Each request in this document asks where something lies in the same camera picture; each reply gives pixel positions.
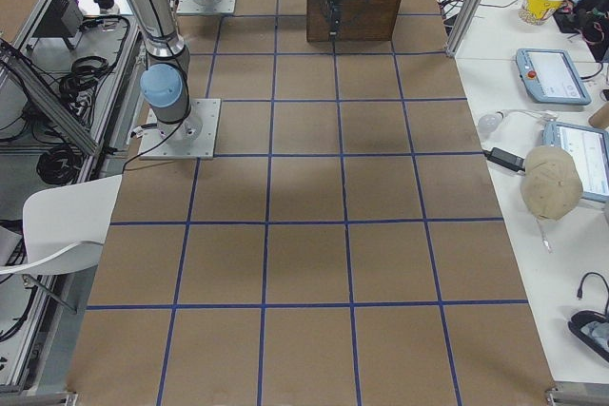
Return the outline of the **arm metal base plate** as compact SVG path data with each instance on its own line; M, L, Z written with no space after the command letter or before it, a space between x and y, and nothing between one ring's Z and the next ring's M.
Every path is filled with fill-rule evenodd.
M230 15L236 0L175 0L175 12L182 16Z
M138 153L144 160L195 159L214 157L221 112L220 99L190 99L190 114L176 133L174 126L161 124L145 129Z

